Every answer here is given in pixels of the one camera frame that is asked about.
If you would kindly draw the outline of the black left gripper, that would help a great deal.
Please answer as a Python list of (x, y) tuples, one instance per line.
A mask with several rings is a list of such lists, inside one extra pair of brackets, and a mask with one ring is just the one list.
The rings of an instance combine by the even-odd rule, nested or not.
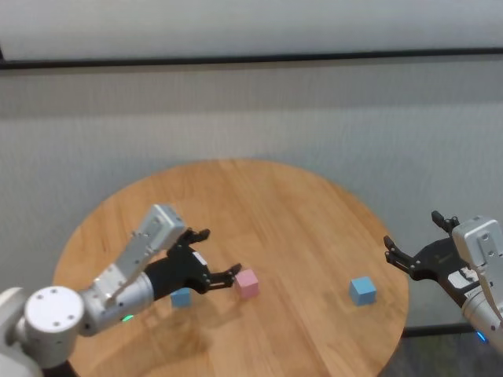
[(147, 265), (145, 274), (152, 285), (153, 301), (184, 287), (203, 295), (208, 291), (233, 286), (237, 274), (242, 270), (242, 264), (238, 263), (222, 272), (210, 273), (191, 248), (191, 244), (204, 242), (210, 234), (210, 229), (187, 229), (166, 257)]

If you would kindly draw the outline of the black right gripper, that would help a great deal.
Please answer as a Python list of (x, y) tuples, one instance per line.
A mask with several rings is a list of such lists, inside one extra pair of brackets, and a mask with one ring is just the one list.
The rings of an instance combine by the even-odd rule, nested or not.
[[(459, 226), (457, 216), (445, 218), (437, 210), (431, 213), (432, 221), (449, 237)], [(413, 258), (403, 252), (389, 237), (384, 237), (386, 262), (410, 275), (415, 281), (435, 281), (447, 295), (461, 308), (470, 290), (479, 286), (476, 273), (460, 257), (451, 238), (430, 243)]]

